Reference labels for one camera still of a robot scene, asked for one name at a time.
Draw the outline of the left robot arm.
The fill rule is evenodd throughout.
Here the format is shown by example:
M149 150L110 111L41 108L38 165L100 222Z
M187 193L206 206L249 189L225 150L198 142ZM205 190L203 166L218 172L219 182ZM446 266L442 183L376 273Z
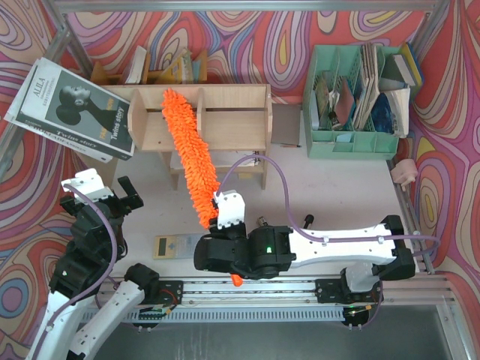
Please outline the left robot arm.
M75 218L73 238L54 267L45 314L28 359L93 359L136 306L164 319L182 303L181 281L162 281L156 271L137 263L98 312L85 325L80 323L113 266L126 257L125 216L143 207L127 176L118 183L124 197L104 185L94 169L62 181L67 196L60 204Z

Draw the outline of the orange microfiber duster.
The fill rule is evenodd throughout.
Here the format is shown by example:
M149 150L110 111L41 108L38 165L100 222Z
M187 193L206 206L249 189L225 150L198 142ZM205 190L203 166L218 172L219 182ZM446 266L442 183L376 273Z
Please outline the orange microfiber duster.
M184 167L184 177L193 207L200 225L207 229L210 220L218 216L212 199L220 186L208 144L197 132L197 117L185 96L168 88L163 92L162 107L163 117ZM231 275L233 284L241 286L242 274Z

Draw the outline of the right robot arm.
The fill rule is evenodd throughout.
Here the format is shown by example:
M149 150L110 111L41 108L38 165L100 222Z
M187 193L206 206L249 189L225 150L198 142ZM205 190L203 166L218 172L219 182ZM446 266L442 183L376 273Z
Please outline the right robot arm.
M270 280L291 268L314 263L348 262L340 276L316 285L320 303L375 302L373 294L386 281L412 278L416 264L404 242L397 215L363 229L301 235L288 226L262 225L248 232L243 223L211 228L196 244L195 269L226 273L235 285L241 279Z

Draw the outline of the grey black stapler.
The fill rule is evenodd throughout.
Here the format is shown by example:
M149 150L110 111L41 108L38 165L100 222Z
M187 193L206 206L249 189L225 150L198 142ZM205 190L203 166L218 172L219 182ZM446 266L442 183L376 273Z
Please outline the grey black stapler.
M256 223L259 227L264 227L269 225L263 216L258 217L256 220Z

